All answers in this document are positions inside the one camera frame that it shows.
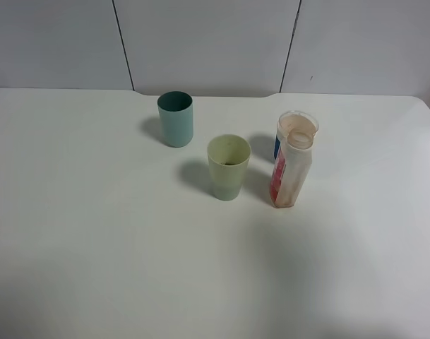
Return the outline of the pale green plastic cup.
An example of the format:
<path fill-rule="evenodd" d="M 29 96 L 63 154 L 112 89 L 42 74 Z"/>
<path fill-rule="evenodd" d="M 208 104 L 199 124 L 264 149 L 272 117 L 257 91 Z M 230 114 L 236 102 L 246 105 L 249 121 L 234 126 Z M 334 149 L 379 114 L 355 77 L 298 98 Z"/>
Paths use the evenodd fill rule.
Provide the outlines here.
<path fill-rule="evenodd" d="M 234 134 L 216 136 L 208 143 L 207 156 L 215 197 L 221 201 L 235 199 L 251 157 L 249 142 Z"/>

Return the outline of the plastic drink bottle pink label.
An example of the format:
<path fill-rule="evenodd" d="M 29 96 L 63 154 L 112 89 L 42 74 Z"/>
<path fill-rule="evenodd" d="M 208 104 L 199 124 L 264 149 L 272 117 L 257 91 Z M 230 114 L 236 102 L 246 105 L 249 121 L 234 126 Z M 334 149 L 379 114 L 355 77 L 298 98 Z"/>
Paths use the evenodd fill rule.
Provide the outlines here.
<path fill-rule="evenodd" d="M 276 208 L 290 208 L 306 180 L 312 165 L 313 136 L 292 129 L 280 144 L 272 177 L 270 197 Z"/>

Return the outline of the teal plastic cup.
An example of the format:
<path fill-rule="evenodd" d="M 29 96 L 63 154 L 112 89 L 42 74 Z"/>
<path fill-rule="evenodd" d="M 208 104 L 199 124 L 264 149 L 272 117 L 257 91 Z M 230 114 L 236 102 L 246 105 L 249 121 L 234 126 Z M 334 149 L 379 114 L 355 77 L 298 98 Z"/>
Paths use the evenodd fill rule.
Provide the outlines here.
<path fill-rule="evenodd" d="M 157 99 L 157 108 L 165 142 L 181 148 L 193 138 L 193 98 L 182 91 L 172 91 Z"/>

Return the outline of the clear cup with blue sleeve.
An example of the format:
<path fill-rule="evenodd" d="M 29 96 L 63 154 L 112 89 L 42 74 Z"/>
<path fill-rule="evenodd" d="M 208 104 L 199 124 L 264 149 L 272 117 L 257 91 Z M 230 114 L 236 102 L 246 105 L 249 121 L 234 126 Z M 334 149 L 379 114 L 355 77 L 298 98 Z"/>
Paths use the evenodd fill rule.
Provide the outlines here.
<path fill-rule="evenodd" d="M 274 159 L 277 158 L 280 144 L 286 139 L 292 129 L 301 129 L 315 136 L 318 132 L 318 121 L 310 114 L 297 110 L 283 113 L 277 122 L 277 131 L 274 146 Z"/>

